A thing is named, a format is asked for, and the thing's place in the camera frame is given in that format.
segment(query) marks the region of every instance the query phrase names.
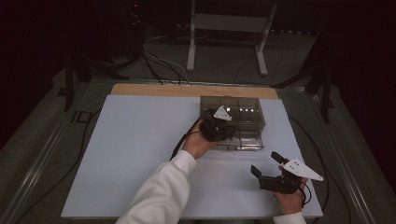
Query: white table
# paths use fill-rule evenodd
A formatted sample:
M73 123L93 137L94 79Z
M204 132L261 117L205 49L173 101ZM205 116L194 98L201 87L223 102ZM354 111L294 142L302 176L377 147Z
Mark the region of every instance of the white table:
M304 161L280 100L260 99L266 126L261 151L208 151L191 175L181 218L263 218L280 215L272 192L259 189L250 165L280 174L272 151ZM199 97L108 95L78 169L62 217L119 217L154 168L199 116ZM305 217L321 217L312 183Z

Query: transparent plastic box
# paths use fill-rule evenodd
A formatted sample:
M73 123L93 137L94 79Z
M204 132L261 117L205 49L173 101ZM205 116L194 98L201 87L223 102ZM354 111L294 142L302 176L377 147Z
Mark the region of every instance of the transparent plastic box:
M232 117L229 121L236 129L232 139L226 139L213 149L217 150L261 150L262 130L265 120L257 98L201 96L201 113L207 109L224 109Z

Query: floor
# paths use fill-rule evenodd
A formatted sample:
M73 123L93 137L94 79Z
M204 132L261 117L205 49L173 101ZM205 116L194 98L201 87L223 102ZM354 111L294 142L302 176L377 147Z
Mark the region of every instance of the floor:
M183 71L189 47L186 37L151 36L145 42L145 49L157 58L178 64L174 66L175 69L186 76L192 85L268 87L296 75L315 42L315 38L309 35L270 34L264 49L269 74L262 77L255 59L255 42L252 41L255 38L229 39L209 33L206 38L197 39L193 72ZM122 76L129 78L124 82L157 83L145 63L141 59L120 71ZM177 80L176 74L170 69L156 63L150 64L161 76ZM64 112L65 99L57 96L58 90L64 86L64 72L58 74L54 78L54 88L1 150L0 223L115 222L115 219L60 218L78 169L76 161L87 146L98 118L95 116L88 120L88 114L100 112L112 86L119 82L100 71L93 72L95 76L91 83L78 85L76 101L68 112ZM324 217L319 220L308 219L307 222L393 223L396 220L396 197L344 106L337 88L332 87L332 107L329 110L331 123L326 124L318 113L319 97L304 92L307 81L303 79L277 90L292 116L290 123L305 162L328 180L315 182L315 191L324 207ZM324 171L318 153L329 173ZM272 220L259 222L272 223ZM236 224L253 223L253 220L205 220L202 223Z

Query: white sleeve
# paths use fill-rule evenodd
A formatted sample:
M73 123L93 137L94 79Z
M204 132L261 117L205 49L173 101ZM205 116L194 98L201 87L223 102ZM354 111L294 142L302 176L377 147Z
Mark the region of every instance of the white sleeve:
M275 224L305 224L303 212L274 217Z
M188 177L195 166L195 158L184 150L159 165L116 224L177 223L190 196Z

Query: hand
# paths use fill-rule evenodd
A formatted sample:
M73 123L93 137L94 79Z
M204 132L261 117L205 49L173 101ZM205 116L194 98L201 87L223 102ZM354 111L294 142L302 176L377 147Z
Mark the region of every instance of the hand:
M307 178L301 178L303 182L300 186L302 190L304 190ZM274 192L274 196L279 202L280 210L283 215L294 214L303 211L303 193L297 189L292 194L282 194L279 192Z
M207 152L208 149L214 147L218 142L208 142L199 131L199 125L202 119L193 127L189 136L183 145L183 150L189 152L195 159L199 159Z

